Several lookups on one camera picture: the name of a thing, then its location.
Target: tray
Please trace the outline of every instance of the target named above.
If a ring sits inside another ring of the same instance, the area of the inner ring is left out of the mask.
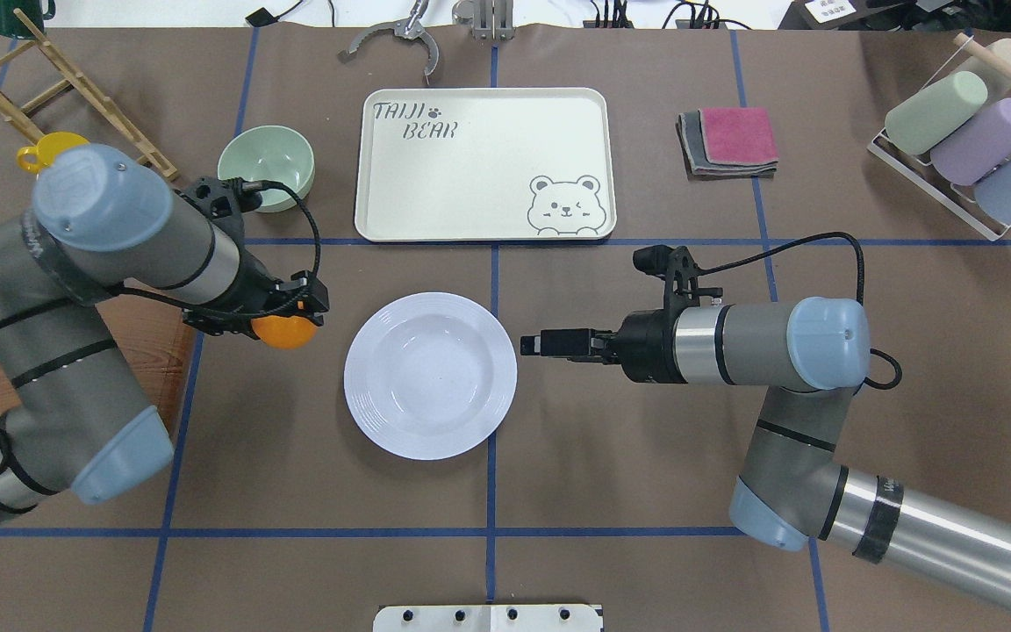
[[[607,101],[594,90],[378,90],[362,120],[354,224],[366,240],[599,240],[615,229]]]

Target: white plate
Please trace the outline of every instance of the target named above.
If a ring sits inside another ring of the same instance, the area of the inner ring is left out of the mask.
[[[482,443],[516,385],[505,330],[481,304],[452,293],[390,302],[346,356],[346,402],[357,427],[408,459],[446,459]]]
[[[590,88],[365,100],[354,224],[366,240],[599,240],[615,220],[607,101]]]

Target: bear cartoon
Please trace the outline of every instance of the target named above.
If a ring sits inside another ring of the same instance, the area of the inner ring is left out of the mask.
[[[599,180],[579,176],[574,183],[554,183],[548,176],[534,177],[529,183],[533,204],[529,224],[538,236],[598,236],[607,222],[607,211],[599,203]]]

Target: robotic arm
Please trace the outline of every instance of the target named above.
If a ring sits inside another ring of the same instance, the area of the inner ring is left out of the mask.
[[[311,332],[323,324],[330,299],[309,213],[313,269],[277,279],[244,248],[241,213],[260,207],[258,191],[281,187],[204,177],[175,192],[97,144],[41,173],[32,208],[0,224],[0,364],[21,400],[0,416],[0,523],[66,488],[87,504],[107,501],[172,459],[97,302],[119,293],[164,300],[210,336],[257,339],[262,323],[284,317]]]
[[[722,304],[719,288],[698,287],[719,269],[698,268],[685,248],[642,249],[634,265],[665,281],[661,309],[631,312],[618,332],[526,336],[522,356],[621,364],[635,382],[768,385],[729,510],[738,529],[791,551],[819,537],[1011,609],[1011,524],[832,460],[866,381],[858,301]]]

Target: cup rack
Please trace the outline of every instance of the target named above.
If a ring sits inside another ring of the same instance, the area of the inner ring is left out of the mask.
[[[969,56],[976,57],[976,59],[983,61],[990,69],[1011,80],[1011,65],[1008,65],[1000,57],[995,56],[994,52],[977,43],[970,31],[958,33],[954,37],[954,44],[958,47],[958,50],[934,72],[934,75],[927,80],[927,83],[922,85],[922,88],[930,85],[934,81],[934,78],[938,77],[943,72],[943,69],[946,69],[960,53],[968,53]],[[934,167],[931,167],[929,161],[924,162],[919,157],[907,155],[907,153],[896,149],[895,145],[888,140],[887,129],[882,129],[876,133],[874,139],[868,143],[867,150],[871,155],[884,161],[889,167],[895,169],[896,173],[906,177],[916,187],[927,192],[927,195],[934,197],[938,203],[941,203],[943,207],[949,209],[950,212],[954,213],[962,221],[966,221],[973,230],[978,231],[981,236],[986,237],[987,240],[991,242],[998,241],[1001,237],[1006,236],[1008,230],[1011,229],[1011,223],[1000,223],[1000,221],[995,220],[981,209],[980,205],[973,199],[972,187],[958,187],[958,185],[947,183],[946,179],[940,176]],[[992,176],[996,169],[999,168],[1000,165],[984,177]]]

